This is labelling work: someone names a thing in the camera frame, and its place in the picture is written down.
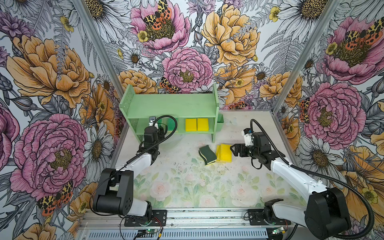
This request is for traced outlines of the light green scrub sponge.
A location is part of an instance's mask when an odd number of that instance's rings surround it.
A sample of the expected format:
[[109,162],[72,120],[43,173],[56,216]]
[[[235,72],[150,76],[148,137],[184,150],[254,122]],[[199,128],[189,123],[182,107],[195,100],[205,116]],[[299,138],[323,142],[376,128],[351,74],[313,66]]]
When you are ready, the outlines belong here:
[[176,131],[177,129],[177,119],[168,118],[167,128],[169,132]]

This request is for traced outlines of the small yellow sponge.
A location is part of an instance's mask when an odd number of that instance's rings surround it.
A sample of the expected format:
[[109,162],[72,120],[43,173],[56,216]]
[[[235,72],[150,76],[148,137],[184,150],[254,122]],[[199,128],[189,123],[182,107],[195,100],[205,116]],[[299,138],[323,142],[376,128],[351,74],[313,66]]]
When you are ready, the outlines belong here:
[[185,131],[196,132],[198,129],[197,119],[185,119]]

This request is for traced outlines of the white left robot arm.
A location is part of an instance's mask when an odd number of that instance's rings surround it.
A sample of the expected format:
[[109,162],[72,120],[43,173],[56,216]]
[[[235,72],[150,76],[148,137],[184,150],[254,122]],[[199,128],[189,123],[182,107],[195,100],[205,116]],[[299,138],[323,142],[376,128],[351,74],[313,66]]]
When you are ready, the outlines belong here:
[[155,162],[160,154],[159,145],[166,138],[167,131],[168,127],[164,124],[146,127],[144,140],[134,157],[120,168],[102,171],[99,185],[90,200],[93,212],[104,216],[152,217],[151,203],[134,198],[134,180],[142,170]]

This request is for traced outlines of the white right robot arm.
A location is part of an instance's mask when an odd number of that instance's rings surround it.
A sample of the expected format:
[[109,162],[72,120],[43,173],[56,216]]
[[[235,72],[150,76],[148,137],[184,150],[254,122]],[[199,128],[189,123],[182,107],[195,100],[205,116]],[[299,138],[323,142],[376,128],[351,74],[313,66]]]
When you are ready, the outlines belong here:
[[298,207],[283,199],[269,200],[263,212],[255,217],[263,218],[270,225],[293,222],[306,227],[320,240],[351,228],[347,204],[340,190],[329,188],[322,181],[296,170],[283,153],[272,149],[272,143],[264,133],[254,133],[246,128],[242,136],[243,144],[230,147],[234,156],[259,161],[261,166],[283,178],[306,202],[306,206]]

